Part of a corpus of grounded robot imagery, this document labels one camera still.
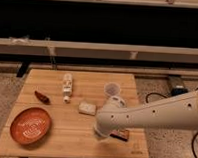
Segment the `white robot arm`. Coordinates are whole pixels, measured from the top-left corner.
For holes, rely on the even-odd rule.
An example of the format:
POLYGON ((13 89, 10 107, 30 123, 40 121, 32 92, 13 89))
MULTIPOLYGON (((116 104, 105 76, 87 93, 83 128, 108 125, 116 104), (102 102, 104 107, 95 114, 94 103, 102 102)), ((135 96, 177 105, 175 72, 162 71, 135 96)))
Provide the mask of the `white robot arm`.
POLYGON ((126 128, 198 130, 198 90, 133 107, 117 95, 110 97, 97 111, 95 136, 102 140, 126 128))

